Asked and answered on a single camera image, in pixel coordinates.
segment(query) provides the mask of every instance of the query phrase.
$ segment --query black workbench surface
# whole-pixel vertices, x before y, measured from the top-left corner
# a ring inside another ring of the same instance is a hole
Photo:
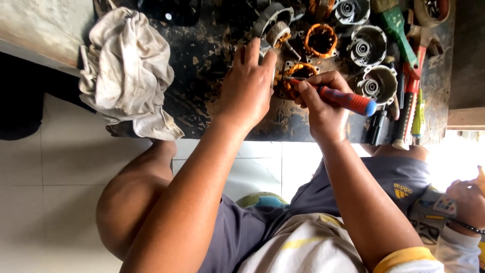
[[[94,0],[98,16],[108,9],[106,0]],[[136,9],[136,0],[114,0],[117,6]],[[186,138],[201,138],[217,111],[220,80],[207,72],[225,72],[232,62],[235,49],[251,38],[250,30],[258,15],[245,0],[202,0],[199,22],[192,27],[174,26],[150,20],[150,24],[168,41],[171,49],[170,65],[175,79],[165,92],[164,110],[174,117]],[[425,59],[421,86],[426,100],[426,133],[422,144],[439,143],[444,135],[448,116],[448,98],[453,55],[455,4],[448,20],[435,27],[443,55]],[[305,27],[295,23],[292,30]],[[346,52],[325,60],[320,71],[339,70],[350,82],[359,73],[347,63]],[[347,135],[352,143],[365,143],[372,118],[353,114],[347,124]],[[112,130],[123,135],[126,124]],[[390,143],[394,122],[386,119],[379,143]],[[308,130],[308,111],[292,101],[273,97],[271,108],[246,140],[258,141],[313,141]]]

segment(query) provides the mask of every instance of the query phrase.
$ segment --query hand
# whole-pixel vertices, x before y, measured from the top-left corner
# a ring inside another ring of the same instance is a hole
[[[295,100],[302,108],[309,109],[310,134],[322,146],[327,143],[338,143],[346,139],[345,125],[349,117],[349,110],[342,107],[332,107],[320,98],[315,86],[326,85],[344,93],[353,93],[349,85],[337,71],[324,72],[300,82],[296,90],[300,97]]]
[[[475,180],[456,180],[446,189],[446,194],[455,200],[456,219],[458,221],[481,230],[485,229],[485,197]],[[452,223],[450,225],[453,229],[457,226]],[[470,236],[479,235],[472,231],[469,231],[469,233]]]
[[[260,39],[237,49],[233,66],[222,83],[220,112],[217,119],[228,120],[248,132],[258,124],[270,109],[273,94],[271,82],[276,65],[276,53],[268,51],[261,66]]]

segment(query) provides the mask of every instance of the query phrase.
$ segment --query beaded bracelet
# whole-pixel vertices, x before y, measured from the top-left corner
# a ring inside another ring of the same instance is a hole
[[[454,222],[454,223],[456,223],[456,224],[458,224],[458,225],[460,225],[462,227],[465,227],[465,228],[467,228],[467,229],[469,229],[469,230],[471,230],[471,231],[473,231],[475,233],[485,235],[485,230],[480,230],[480,229],[478,229],[476,227],[473,227],[473,226],[471,226],[469,224],[460,222],[460,221],[458,221],[456,219],[448,218],[448,220],[450,220],[450,221],[452,221],[452,222]]]

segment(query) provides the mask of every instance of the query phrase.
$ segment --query t-shirt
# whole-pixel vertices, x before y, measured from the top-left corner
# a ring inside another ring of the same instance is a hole
[[[238,273],[282,272],[365,273],[368,271],[341,218],[312,213],[291,217],[277,230],[273,238],[244,261],[238,270]],[[388,255],[373,272],[442,273],[445,272],[445,268],[428,248],[413,247]]]

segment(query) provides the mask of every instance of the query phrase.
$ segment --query gray shorts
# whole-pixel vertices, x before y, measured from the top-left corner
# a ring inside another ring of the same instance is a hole
[[[407,216],[410,205],[426,190],[430,175],[428,164],[396,156],[363,157],[362,161]],[[323,161],[312,180],[298,189],[288,209],[254,206],[242,208],[223,195],[209,250],[198,272],[235,272],[286,220],[294,215],[308,213],[340,216]]]

